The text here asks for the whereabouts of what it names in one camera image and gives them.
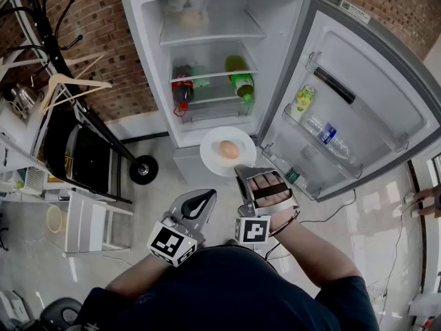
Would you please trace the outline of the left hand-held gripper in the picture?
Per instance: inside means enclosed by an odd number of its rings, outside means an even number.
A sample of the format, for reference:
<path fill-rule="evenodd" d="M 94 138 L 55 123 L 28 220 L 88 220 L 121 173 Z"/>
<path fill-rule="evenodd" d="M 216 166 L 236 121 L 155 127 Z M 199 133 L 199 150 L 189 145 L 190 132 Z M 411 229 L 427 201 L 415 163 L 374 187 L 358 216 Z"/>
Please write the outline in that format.
<path fill-rule="evenodd" d="M 216 204 L 214 189 L 198 189 L 177 197 L 157 221 L 147 241 L 155 257 L 178 267 L 205 242 L 202 233 Z"/>

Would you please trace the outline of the brown egg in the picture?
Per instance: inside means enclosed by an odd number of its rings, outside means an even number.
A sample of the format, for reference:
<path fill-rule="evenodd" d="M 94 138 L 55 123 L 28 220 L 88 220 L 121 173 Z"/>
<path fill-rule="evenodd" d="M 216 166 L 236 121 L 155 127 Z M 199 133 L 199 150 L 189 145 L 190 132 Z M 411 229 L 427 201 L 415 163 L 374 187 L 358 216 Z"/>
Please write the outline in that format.
<path fill-rule="evenodd" d="M 236 159 L 240 151 L 235 143 L 231 141 L 221 141 L 219 144 L 219 153 L 226 159 Z"/>

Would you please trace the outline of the white round plate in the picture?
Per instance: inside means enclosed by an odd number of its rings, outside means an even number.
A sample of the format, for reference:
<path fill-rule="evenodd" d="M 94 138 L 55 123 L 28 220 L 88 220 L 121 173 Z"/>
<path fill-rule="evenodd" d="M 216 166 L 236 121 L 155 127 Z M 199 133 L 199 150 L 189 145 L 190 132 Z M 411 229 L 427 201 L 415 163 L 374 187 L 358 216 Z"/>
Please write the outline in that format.
<path fill-rule="evenodd" d="M 240 151 L 238 158 L 226 159 L 219 153 L 221 141 L 235 143 Z M 201 159 L 205 166 L 214 174 L 222 177 L 235 177 L 235 167 L 244 165 L 252 167 L 256 161 L 256 146 L 252 138 L 244 131 L 222 126 L 210 130 L 201 141 Z"/>

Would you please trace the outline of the grey refrigerator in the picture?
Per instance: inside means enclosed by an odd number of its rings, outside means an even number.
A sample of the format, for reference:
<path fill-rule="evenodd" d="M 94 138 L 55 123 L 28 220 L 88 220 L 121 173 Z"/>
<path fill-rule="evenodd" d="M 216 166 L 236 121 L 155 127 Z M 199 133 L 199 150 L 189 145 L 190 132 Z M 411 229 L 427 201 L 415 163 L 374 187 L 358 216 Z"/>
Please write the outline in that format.
<path fill-rule="evenodd" d="M 214 128 L 232 126 L 255 139 L 258 166 L 276 155 L 305 177 L 305 196 L 324 201 L 381 177 L 441 144 L 441 85 L 401 40 L 349 0 L 206 0 L 209 22 L 182 28 L 173 0 L 122 0 L 154 100 L 174 141 L 184 178 L 221 176 L 201 159 Z M 225 71 L 241 56 L 254 80 L 254 102 L 242 103 Z M 194 89 L 185 116 L 174 114 L 173 69 L 205 66 L 210 85 Z M 314 75 L 325 69 L 356 96 L 346 103 Z M 305 85 L 315 88 L 299 119 L 289 108 Z M 334 156 L 302 122 L 330 123 L 351 148 L 350 164 Z"/>

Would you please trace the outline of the person's right forearm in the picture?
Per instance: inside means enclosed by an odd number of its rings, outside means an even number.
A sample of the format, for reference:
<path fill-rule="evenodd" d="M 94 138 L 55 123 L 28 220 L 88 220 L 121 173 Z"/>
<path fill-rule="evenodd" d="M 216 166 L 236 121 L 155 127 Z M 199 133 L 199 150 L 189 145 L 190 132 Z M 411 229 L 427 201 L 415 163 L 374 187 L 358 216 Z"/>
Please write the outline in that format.
<path fill-rule="evenodd" d="M 315 286 L 323 288 L 339 279 L 361 275 L 346 254 L 293 220 L 293 216 L 291 208 L 273 214 L 270 230 Z"/>

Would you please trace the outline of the white stool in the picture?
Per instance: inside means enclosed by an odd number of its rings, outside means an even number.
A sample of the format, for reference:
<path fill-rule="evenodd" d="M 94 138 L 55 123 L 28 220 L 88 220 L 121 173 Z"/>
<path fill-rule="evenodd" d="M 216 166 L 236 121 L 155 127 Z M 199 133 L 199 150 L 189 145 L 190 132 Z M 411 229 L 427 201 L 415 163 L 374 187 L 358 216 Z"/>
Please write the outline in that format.
<path fill-rule="evenodd" d="M 116 214 L 131 217 L 132 212 L 109 205 L 69 191 L 67 212 L 65 258 L 77 257 L 81 254 L 102 254 L 105 252 L 128 252 L 129 246 L 112 242 L 113 218 Z"/>

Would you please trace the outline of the beige round bowl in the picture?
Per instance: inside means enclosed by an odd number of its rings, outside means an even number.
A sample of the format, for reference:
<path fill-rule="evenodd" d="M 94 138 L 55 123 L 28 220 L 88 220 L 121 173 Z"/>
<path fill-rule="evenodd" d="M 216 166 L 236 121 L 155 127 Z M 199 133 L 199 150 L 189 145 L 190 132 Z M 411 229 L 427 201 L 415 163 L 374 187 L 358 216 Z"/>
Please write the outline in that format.
<path fill-rule="evenodd" d="M 46 212 L 46 223 L 51 233 L 60 233 L 66 231 L 67 212 L 63 211 L 57 205 L 51 205 Z"/>

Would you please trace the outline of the black rounded device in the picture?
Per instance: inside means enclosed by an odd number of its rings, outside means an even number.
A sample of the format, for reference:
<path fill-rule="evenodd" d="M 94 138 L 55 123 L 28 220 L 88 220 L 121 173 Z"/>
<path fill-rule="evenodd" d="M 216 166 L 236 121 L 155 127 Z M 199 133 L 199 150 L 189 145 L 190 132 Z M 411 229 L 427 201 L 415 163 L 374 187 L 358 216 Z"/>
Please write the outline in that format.
<path fill-rule="evenodd" d="M 43 309 L 38 319 L 22 324 L 17 331 L 68 331 L 74 325 L 81 306 L 70 297 L 57 299 Z"/>

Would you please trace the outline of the black coat rack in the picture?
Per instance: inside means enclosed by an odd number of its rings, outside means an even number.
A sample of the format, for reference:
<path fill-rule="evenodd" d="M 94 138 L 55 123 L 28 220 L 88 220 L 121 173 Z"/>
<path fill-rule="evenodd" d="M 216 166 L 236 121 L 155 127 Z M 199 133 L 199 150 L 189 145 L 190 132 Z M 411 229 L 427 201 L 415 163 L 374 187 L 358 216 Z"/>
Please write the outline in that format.
<path fill-rule="evenodd" d="M 20 14 L 25 12 L 32 18 L 34 25 L 39 33 L 42 44 L 24 46 L 34 50 L 43 51 L 48 57 L 49 64 L 54 66 L 54 69 L 64 76 L 72 78 L 72 73 L 68 67 L 68 60 L 64 59 L 61 51 L 63 48 L 58 44 L 58 32 L 53 31 L 47 16 L 47 0 L 28 0 L 31 8 L 25 6 L 16 6 L 14 8 L 0 11 L 0 18 L 7 14 Z M 110 144 L 111 149 L 117 152 L 122 157 L 125 157 L 130 162 L 130 178 L 138 185 L 147 185 L 155 180 L 158 174 L 158 163 L 155 158 L 149 155 L 134 157 L 134 155 L 116 138 L 110 129 L 99 118 L 98 114 L 84 101 L 78 102 L 80 111 L 82 111 L 85 118 L 91 122 L 93 127 L 98 130 L 98 133 L 104 136 L 104 139 Z"/>

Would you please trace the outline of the fruit print drink bottle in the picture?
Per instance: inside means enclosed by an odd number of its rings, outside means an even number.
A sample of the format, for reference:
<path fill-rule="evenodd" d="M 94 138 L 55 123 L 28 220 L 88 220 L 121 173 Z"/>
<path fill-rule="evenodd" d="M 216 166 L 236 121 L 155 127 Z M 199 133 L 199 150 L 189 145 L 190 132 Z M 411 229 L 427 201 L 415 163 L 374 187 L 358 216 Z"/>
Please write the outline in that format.
<path fill-rule="evenodd" d="M 298 91 L 292 101 L 289 114 L 293 119 L 299 120 L 308 110 L 314 98 L 315 88 L 311 85 L 305 85 Z"/>

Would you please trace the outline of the white plastic basket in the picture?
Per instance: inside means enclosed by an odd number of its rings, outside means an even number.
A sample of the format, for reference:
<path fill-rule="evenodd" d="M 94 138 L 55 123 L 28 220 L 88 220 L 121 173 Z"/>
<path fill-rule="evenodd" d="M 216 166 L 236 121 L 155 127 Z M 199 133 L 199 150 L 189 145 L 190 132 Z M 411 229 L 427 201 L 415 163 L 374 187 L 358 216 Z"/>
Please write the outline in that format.
<path fill-rule="evenodd" d="M 36 167 L 27 167 L 25 174 L 24 189 L 40 192 L 43 190 L 45 172 Z"/>

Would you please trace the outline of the cola bottle with red label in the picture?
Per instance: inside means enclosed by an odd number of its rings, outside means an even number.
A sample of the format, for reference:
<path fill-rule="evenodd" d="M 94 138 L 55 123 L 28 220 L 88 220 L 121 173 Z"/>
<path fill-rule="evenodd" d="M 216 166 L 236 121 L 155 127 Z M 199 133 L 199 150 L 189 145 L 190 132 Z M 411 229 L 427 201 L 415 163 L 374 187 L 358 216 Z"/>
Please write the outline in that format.
<path fill-rule="evenodd" d="M 173 79 L 181 79 L 172 83 L 172 95 L 175 102 L 174 114 L 177 117 L 184 117 L 188 110 L 189 103 L 194 98 L 194 86 L 191 79 L 183 80 L 190 77 L 192 69 L 189 65 L 179 66 L 173 69 Z"/>

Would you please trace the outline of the wide wooden clothes hanger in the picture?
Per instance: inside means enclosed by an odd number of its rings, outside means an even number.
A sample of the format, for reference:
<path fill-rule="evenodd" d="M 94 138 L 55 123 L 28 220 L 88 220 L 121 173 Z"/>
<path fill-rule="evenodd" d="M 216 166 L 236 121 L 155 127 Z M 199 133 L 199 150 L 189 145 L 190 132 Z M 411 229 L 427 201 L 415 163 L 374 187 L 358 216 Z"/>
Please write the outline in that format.
<path fill-rule="evenodd" d="M 54 104 L 49 104 L 49 101 L 52 99 L 52 95 L 57 89 L 58 85 L 74 85 L 74 86 L 90 86 L 90 89 L 81 92 L 77 95 L 68 97 L 67 99 L 57 101 Z M 39 109 L 39 113 L 44 115 L 49 109 L 61 105 L 63 103 L 69 102 L 73 99 L 85 96 L 87 94 L 97 92 L 99 90 L 103 90 L 106 88 L 112 88 L 112 84 L 104 81 L 94 81 L 94 80 L 85 80 L 85 79 L 73 79 L 65 76 L 64 74 L 54 74 L 49 78 L 48 81 L 48 91 L 46 92 L 43 101 L 41 102 L 41 107 Z"/>

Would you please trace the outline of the thin wooden clothes hanger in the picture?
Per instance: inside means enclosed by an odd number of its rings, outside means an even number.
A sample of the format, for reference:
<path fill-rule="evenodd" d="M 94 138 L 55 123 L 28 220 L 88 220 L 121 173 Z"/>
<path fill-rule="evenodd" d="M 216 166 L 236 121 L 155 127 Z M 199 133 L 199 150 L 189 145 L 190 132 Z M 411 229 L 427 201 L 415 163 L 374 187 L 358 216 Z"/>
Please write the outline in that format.
<path fill-rule="evenodd" d="M 79 57 L 76 59 L 66 59 L 65 63 L 67 66 L 75 66 L 80 63 L 85 63 L 86 61 L 89 61 L 89 64 L 86 65 L 86 67 L 75 76 L 75 79 L 78 79 L 80 76 L 82 76 L 84 73 L 86 73 L 93 65 L 95 65 L 98 61 L 100 61 L 107 53 L 106 52 L 98 52 L 94 54 L 89 54 L 84 57 Z"/>

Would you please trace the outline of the metal kettle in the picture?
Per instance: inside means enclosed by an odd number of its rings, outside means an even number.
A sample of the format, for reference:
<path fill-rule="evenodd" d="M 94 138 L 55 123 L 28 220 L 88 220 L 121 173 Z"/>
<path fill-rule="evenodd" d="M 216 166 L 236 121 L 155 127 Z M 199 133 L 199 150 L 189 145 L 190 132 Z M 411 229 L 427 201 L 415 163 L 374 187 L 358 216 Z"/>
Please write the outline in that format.
<path fill-rule="evenodd" d="M 11 94 L 13 96 L 13 104 L 22 111 L 29 111 L 39 100 L 39 94 L 34 88 L 21 85 L 20 83 L 12 87 Z"/>

